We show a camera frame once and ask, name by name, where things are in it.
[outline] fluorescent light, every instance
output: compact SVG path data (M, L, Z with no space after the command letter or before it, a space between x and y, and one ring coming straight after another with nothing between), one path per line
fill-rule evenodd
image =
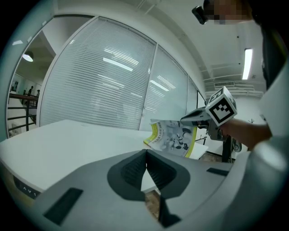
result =
M23 44L23 42L21 40L18 40L18 41L15 41L15 42L12 43L13 46L17 45L17 44Z
M149 111L152 111L153 113L155 113L153 110L151 110L151 109L148 109L147 107L145 108L146 110L149 110Z
M33 59L29 55L24 54L22 57L28 62L33 62Z
M176 88L174 85L172 85L169 81L165 80L162 76L158 76L158 79L160 79L161 81L163 81L166 85L168 85L171 88Z
M98 74L98 76L104 77L104 78L108 79L108 81L110 81L110 82L112 82L112 83L115 83L115 84L117 84L117 85L120 85L121 88L123 88L123 87L125 86L125 85L123 85L123 84L121 84L121 83L117 83L117 82L115 82L115 81L110 80L111 78L106 77L106 76L104 76L104 75Z
M112 87L112 88L116 88L116 87L114 87L112 85L108 85L108 84L105 84L105 83L103 83L103 85L106 85L106 86L109 86L109 87Z
M154 89L152 86L149 87L150 90L154 93L156 93L157 95L161 96L161 97L164 97L164 94L162 94L161 92L157 91L156 89Z
M151 110L157 111L156 109L147 106L146 109L148 109L148 108Z
M163 87L161 84L158 84L157 82L150 80L150 82L156 86L158 86L159 88L165 90L166 92L168 92L168 89L166 89L165 87Z
M121 63L118 63L118 62L116 62L116 61L113 61L113 60L110 60L110 59L107 59L107 58L103 58L103 61L108 62L108 63L111 63L111 64L114 64L114 65L119 66L119 67L122 67L122 68L124 68L124 69L126 69L126 70L129 70L129 71L132 71L132 70L133 70L132 68L130 68L130 67L128 67L128 66L125 66L125 65L123 65L123 64L121 64Z
M121 53L121 52L118 52L118 51L113 51L113 50L109 50L109 49L104 49L105 52L108 52L108 53L111 53L111 54L114 54L115 57L118 57L122 60L125 60L125 61L128 61L128 62L131 62L132 64L134 65L138 65L138 61L130 58L129 56L125 55L124 53Z
M245 65L244 65L244 72L243 72L242 79L248 79L250 68L251 68L252 56L253 56L253 49L246 49L245 50Z
M131 94L133 94L133 95L135 95L135 96L138 96L138 97L141 97L141 98L142 98L142 96L139 96L139 95L137 95L137 94L134 94L134 93L131 93Z

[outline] yellow-bordered paper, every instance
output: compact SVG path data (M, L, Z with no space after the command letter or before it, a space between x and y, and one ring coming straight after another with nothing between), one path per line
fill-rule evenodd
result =
M151 120L152 135L144 140L154 150L190 157L195 140L196 127L183 126L174 120Z

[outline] white table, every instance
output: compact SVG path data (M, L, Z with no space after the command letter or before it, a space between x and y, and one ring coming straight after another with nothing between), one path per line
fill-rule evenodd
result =
M143 143L151 132L118 129L63 120L0 143L0 160L18 179L43 192L78 167L150 147ZM208 149L195 143L190 158L199 159ZM155 184L144 174L142 191Z

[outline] staircase railing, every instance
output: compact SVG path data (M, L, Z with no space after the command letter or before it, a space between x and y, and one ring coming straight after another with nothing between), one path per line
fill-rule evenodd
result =
M16 109L26 109L26 115L24 116L16 116L16 117L10 117L7 118L7 120L16 120L16 119L21 119L21 118L26 118L26 123L20 126L16 126L13 128L9 128L8 131L22 128L26 126L26 131L29 131L29 125L36 124L36 115L30 115L29 114L29 109L37 109L37 103L38 103L38 97L33 97L33 96L25 96L25 95L18 95L15 93L10 93L9 94L9 99L21 99L23 103L26 102L26 106L24 107L8 107L8 110L16 110ZM29 117L34 118L32 119L33 122L29 123Z

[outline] ceiling light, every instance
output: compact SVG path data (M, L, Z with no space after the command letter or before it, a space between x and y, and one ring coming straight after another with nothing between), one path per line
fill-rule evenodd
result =
M138 65L138 61L130 58L129 56L125 55L124 53L122 53L121 51L113 51L113 50L109 50L109 49L104 49L105 52L108 52L108 53L111 53L111 54L114 54L115 57L119 58L119 59L122 59L124 61L128 61L128 62L131 62L132 64L134 65Z
M12 43L13 46L17 45L17 44L23 44L23 42L21 40L18 40L18 41L15 41L15 42Z
M157 94L157 95L159 95L159 96L161 96L161 97L164 97L164 94L162 94L161 92L159 92L159 91L157 91L156 89L154 89L152 86L150 86L150 90L153 92L153 93L155 93L155 94Z
M116 88L116 87L114 87L114 86L112 86L112 85L109 85L109 84L106 84L106 83L103 83L103 85L109 86L109 87L111 87L111 88Z
M22 57L28 62L33 62L33 53L31 51L27 51L22 55Z
M153 81L153 80L151 80L150 82L151 82L152 84L158 86L159 88L165 90L166 92L168 92L168 89L166 89L165 87L163 87L161 84L159 84L159 83L157 83L157 82L155 82L155 81Z
M116 61L113 61L113 60L110 60L110 59L107 59L107 58L103 58L103 61L108 62L108 63L111 63L111 64L114 64L114 65L119 66L119 67L122 67L122 68L124 68L124 69L126 69L126 70L133 71L132 68L130 68L130 67L128 67L128 66L125 66L125 65L123 65L123 64L121 64L121 63L118 63L118 62L116 62Z
M160 79L161 81L163 81L166 85L168 85L171 88L176 88L174 85L172 85L169 81L165 80L162 76L158 76L158 79Z
M139 95L137 95L137 94L134 94L134 93L131 93L131 94L133 94L133 95L135 95L135 96L138 96L138 97L141 97L141 98L142 98L142 96L139 96Z
M253 49L245 49L245 65L242 79L248 79L251 68L252 56L253 56Z
M109 78L109 77L106 77L106 76L104 76L104 75L101 75L101 74L98 74L98 76L101 76L101 77L104 77L104 78L106 78L107 79L107 81L109 81L109 82L112 82L112 83L115 83L115 84L117 84L117 85L120 85L120 87L121 88L123 88L125 85L123 85L123 84L121 84L121 83L117 83L117 82L115 82L115 81L112 81L112 79L111 78Z

